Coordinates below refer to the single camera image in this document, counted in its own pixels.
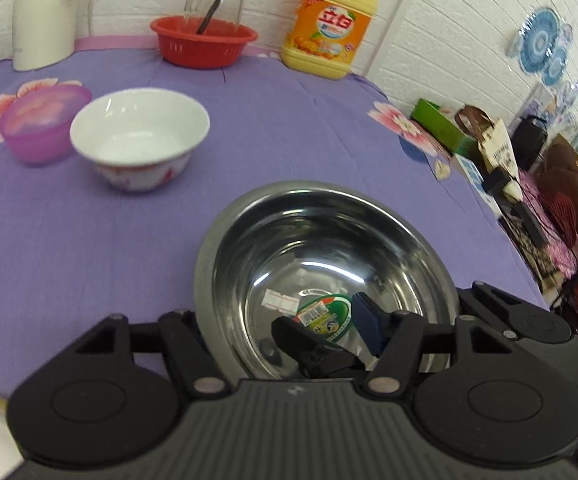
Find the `purple plastic bowl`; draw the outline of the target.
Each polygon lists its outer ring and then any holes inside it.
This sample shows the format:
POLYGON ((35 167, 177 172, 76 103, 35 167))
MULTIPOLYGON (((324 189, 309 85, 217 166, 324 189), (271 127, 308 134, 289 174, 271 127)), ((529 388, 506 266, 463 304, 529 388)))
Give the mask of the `purple plastic bowl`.
POLYGON ((33 90, 16 99, 0 118, 0 133, 16 159, 43 166, 72 152, 70 126, 92 92, 75 84, 33 90))

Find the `blue paper fan decoration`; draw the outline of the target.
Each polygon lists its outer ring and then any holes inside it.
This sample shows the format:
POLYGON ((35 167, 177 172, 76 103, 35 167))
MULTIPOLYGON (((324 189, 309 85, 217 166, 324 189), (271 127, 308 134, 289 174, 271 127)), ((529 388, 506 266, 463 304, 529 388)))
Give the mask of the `blue paper fan decoration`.
POLYGON ((519 29, 517 58, 527 74, 541 72, 556 45, 560 18, 555 10, 543 6, 528 14, 519 29))

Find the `red plastic basket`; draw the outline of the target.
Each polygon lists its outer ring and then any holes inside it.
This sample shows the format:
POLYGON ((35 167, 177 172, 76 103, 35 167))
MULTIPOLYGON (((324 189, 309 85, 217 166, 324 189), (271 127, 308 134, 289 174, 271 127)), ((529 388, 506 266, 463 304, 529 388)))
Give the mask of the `red plastic basket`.
POLYGON ((257 32, 246 25, 212 18, 198 34, 201 18, 173 15, 156 18, 149 27, 157 35, 158 48, 169 63, 193 70, 217 70, 233 65, 257 32))

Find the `green box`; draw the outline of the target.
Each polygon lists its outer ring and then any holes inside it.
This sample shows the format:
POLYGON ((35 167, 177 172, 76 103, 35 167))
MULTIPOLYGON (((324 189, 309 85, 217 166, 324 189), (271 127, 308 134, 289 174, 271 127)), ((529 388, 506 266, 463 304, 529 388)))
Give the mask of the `green box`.
POLYGON ((425 99, 419 99, 411 118, 422 125, 442 144, 450 154, 459 154, 470 158, 478 148, 473 136, 464 133, 453 121, 441 112, 441 107, 425 99))

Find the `brown bag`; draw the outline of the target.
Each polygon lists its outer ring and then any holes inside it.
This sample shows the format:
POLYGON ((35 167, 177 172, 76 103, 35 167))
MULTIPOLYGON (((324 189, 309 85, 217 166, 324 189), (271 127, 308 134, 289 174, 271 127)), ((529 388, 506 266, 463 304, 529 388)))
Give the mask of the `brown bag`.
POLYGON ((542 194, 560 193, 571 201, 578 233, 578 153, 561 134, 554 137, 544 154, 537 187, 542 194))

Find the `white thermos jug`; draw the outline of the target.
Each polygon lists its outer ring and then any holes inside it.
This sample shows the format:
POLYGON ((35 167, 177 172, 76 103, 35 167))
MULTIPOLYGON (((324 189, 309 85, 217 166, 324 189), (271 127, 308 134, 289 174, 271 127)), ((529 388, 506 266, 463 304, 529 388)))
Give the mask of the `white thermos jug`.
POLYGON ((54 65, 74 52, 76 0, 14 0, 12 67, 30 72, 54 65))

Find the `stainless steel bowl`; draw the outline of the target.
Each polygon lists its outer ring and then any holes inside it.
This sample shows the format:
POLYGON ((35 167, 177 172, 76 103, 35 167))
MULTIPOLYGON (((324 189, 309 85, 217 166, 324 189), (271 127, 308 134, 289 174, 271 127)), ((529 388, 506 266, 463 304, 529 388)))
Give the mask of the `stainless steel bowl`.
POLYGON ((455 285, 440 257, 402 217, 359 192, 321 182, 264 185, 213 222, 193 282, 197 322, 226 378, 298 377, 271 328, 283 300, 304 313, 328 296, 363 292, 385 312, 434 324, 458 314, 455 285))

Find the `cream tote bag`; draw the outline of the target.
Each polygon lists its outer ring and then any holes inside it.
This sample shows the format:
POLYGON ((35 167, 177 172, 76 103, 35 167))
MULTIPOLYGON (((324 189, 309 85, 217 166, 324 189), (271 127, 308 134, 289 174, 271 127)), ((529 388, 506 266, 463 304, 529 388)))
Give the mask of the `cream tote bag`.
POLYGON ((513 202, 522 202, 523 192, 519 183, 519 167, 513 154, 511 140, 505 122, 497 119, 485 128, 478 141, 479 151, 488 170, 502 168, 510 175, 511 181, 502 192, 513 202))

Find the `white red-patterned bowl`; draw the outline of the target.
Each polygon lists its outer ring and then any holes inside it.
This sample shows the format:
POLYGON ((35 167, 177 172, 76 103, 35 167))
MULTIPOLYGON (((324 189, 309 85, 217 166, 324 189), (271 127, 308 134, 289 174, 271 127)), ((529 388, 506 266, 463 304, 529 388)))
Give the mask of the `white red-patterned bowl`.
POLYGON ((70 126, 70 141, 111 186, 143 193, 182 174, 210 126, 205 107, 190 96, 134 88, 84 106, 70 126))

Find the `purple floral tablecloth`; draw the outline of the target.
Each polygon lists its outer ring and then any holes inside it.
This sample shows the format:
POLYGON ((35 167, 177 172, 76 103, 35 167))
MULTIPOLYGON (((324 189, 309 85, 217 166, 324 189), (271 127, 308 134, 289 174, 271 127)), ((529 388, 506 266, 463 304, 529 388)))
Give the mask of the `purple floral tablecloth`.
POLYGON ((456 285, 483 281, 541 304, 532 274, 463 177, 371 117, 383 92, 244 56, 226 70, 183 70, 150 50, 81 51, 18 73, 0 62, 0 98, 32 81, 79 81, 94 96, 127 88, 183 92, 209 112, 207 140, 164 188, 126 194, 70 156, 21 165, 0 145, 0 396, 111 313, 151 322, 193 302, 193 267, 215 217, 282 180, 354 188, 423 234, 456 285))

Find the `yellow detergent bottle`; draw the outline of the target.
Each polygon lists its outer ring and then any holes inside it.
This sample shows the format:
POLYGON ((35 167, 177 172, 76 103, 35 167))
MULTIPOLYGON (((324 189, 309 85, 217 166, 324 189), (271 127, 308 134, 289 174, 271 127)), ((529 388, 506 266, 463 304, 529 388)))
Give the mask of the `yellow detergent bottle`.
POLYGON ((379 0, 300 0, 280 59, 291 70, 339 80, 351 72, 379 0))

